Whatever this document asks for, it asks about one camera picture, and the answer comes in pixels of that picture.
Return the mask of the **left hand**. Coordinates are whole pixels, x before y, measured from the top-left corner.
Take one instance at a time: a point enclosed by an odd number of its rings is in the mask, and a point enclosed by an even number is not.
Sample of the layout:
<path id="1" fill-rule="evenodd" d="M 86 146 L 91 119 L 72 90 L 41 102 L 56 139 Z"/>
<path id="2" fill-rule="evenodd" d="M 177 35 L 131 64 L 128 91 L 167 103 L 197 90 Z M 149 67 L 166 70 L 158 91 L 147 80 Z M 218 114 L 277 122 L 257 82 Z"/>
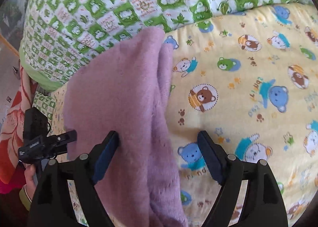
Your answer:
<path id="1" fill-rule="evenodd" d="M 34 182 L 33 177 L 36 175 L 36 168 L 34 165 L 29 165 L 26 167 L 24 176 L 25 176 L 25 192 L 30 198 L 30 200 L 33 199 L 35 190 L 36 190 L 36 184 Z"/>

